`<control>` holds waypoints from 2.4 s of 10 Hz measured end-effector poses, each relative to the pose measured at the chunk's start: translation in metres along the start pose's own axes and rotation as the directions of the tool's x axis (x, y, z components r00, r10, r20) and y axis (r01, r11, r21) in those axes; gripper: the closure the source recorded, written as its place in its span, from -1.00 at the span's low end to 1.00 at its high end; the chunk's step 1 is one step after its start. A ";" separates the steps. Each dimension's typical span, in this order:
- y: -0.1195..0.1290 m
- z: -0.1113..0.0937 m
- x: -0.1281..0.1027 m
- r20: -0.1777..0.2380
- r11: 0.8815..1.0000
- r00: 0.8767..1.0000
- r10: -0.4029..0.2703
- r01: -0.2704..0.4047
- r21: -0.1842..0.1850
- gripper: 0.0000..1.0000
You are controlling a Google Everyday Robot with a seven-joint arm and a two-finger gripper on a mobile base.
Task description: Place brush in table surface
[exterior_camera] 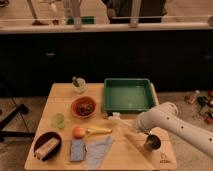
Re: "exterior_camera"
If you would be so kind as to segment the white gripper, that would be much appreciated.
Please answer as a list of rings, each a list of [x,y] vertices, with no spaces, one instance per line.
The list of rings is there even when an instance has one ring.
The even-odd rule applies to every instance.
[[[109,113],[107,115],[107,117],[109,120],[111,120],[112,122],[114,122],[122,127],[127,127],[127,128],[133,127],[133,125],[130,122],[127,122],[127,121],[121,119],[120,114],[118,112]]]

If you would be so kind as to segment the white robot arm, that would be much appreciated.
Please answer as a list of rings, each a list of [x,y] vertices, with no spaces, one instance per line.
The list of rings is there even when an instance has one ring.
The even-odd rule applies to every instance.
[[[162,128],[213,158],[213,133],[179,119],[177,114],[177,106],[174,103],[165,102],[140,113],[130,123],[121,119],[120,114],[116,112],[108,119],[135,133],[150,133],[156,127]]]

